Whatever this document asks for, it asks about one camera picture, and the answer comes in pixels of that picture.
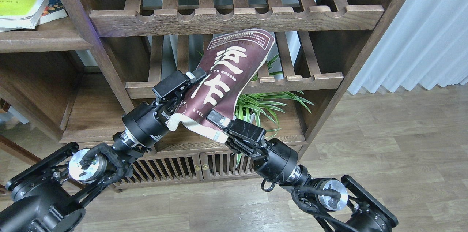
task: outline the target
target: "cabinet door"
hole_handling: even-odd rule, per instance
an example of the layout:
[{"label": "cabinet door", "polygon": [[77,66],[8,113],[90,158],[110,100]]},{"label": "cabinet door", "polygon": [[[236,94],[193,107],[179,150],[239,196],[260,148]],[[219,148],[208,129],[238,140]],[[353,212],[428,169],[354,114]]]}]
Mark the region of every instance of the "cabinet door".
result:
[{"label": "cabinet door", "polygon": [[256,175],[252,170],[254,162],[250,157],[242,155],[239,165],[237,165],[236,158],[237,155],[231,151],[200,153],[204,179],[215,180]]},{"label": "cabinet door", "polygon": [[142,157],[133,164],[132,177],[124,177],[117,189],[149,187],[203,180],[198,153]]}]

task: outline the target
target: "wooden cabinet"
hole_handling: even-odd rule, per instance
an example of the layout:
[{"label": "wooden cabinet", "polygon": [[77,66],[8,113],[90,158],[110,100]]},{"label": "wooden cabinet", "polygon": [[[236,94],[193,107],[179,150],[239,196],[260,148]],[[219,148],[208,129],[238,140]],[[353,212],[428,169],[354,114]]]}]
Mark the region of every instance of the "wooden cabinet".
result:
[{"label": "wooden cabinet", "polygon": [[[264,65],[244,93],[304,91],[314,103],[312,113],[288,102],[276,136],[301,157],[405,0],[298,1],[233,0],[215,6],[213,0],[199,0],[181,6],[178,0],[162,0],[162,7],[144,7],[142,0],[62,0],[69,17],[33,31],[0,33],[0,97],[62,143],[112,143],[112,135],[122,131],[122,114],[154,97],[151,87],[167,68],[165,35],[177,35],[171,65],[188,71],[199,60],[189,55],[191,35],[202,35],[207,45],[213,34],[260,27],[276,36],[284,79],[270,77]],[[296,62],[286,40],[289,31],[301,44]],[[77,64],[72,51],[83,49],[92,52],[99,70]],[[141,158],[134,176],[119,187],[249,176],[254,176],[251,160],[245,157],[236,166],[225,145],[181,126]]]}]

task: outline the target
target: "black cable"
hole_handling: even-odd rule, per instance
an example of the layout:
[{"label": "black cable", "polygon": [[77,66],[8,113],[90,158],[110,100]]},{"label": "black cable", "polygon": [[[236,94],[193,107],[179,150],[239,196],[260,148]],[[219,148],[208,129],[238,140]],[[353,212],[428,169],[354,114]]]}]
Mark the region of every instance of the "black cable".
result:
[{"label": "black cable", "polygon": [[331,217],[330,215],[327,216],[327,215],[321,214],[316,205],[312,204],[311,206],[309,206],[306,203],[302,202],[299,199],[299,190],[301,190],[301,187],[302,187],[302,190],[304,190],[305,188],[308,188],[308,186],[299,186],[299,187],[296,187],[291,193],[292,200],[297,205],[297,207],[299,207],[299,209],[301,209],[303,212],[308,213],[309,215],[313,215],[316,218],[322,218],[323,220],[326,220],[327,222],[343,227],[344,229],[347,229],[349,232],[359,232],[354,227],[351,227],[350,225],[347,225],[344,222],[341,222],[340,220]]},{"label": "black cable", "polygon": [[99,143],[98,145],[92,147],[89,151],[87,151],[87,153],[83,156],[82,160],[80,161],[82,169],[86,170],[91,165],[91,161],[100,152],[104,154],[107,157],[107,159],[109,159],[109,161],[112,163],[112,165],[114,165],[116,168],[115,175],[107,180],[104,180],[102,185],[108,186],[115,182],[118,182],[120,179],[122,179],[122,177],[125,176],[124,162],[122,162],[120,160],[120,157],[114,152],[114,150],[112,150],[112,148],[104,142]]},{"label": "black cable", "polygon": [[319,189],[315,188],[313,186],[297,186],[294,188],[294,190],[300,190],[301,193],[309,193],[309,194],[314,194],[314,195],[323,195],[325,197],[333,197],[336,200],[341,199],[341,193],[334,189]]}]

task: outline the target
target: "notched wooden rail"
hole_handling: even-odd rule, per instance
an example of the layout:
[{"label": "notched wooden rail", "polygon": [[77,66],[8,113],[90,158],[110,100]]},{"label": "notched wooden rail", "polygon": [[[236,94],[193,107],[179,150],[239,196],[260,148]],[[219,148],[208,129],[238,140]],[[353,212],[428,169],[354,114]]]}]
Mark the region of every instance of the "notched wooden rail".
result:
[{"label": "notched wooden rail", "polygon": [[[307,66],[309,76],[296,74],[294,65],[289,53],[286,34],[284,32],[275,33],[276,45],[278,46],[279,60],[284,74],[283,79],[276,79],[268,74],[268,68],[263,65],[258,73],[258,80],[251,81],[244,88],[243,93],[259,93],[259,92],[281,92],[281,91],[297,91],[297,90],[320,90],[320,89],[336,89],[343,80],[343,74],[340,72],[324,73],[320,71],[319,64],[312,47],[312,43],[308,32],[298,32],[299,41],[303,57]],[[211,35],[204,35],[204,40],[209,41]],[[179,35],[177,42],[177,68],[188,71],[188,36]],[[151,55],[162,55],[162,37],[157,38],[158,44],[153,43],[154,51]],[[127,82],[125,88],[132,99],[139,98],[154,98],[152,87],[161,80],[162,62],[151,62],[148,82]]]},{"label": "notched wooden rail", "polygon": [[233,0],[232,11],[223,14],[213,7],[212,0],[199,0],[199,7],[186,15],[180,12],[178,0],[163,0],[162,9],[143,16],[140,14],[142,0],[127,0],[124,10],[91,11],[90,17],[99,36],[117,37],[227,33],[253,26],[271,32],[371,30],[384,11],[381,5],[332,1],[331,8],[316,5],[314,0],[299,0],[298,11],[281,0],[267,0],[269,10],[260,13],[249,7],[247,0]]}]

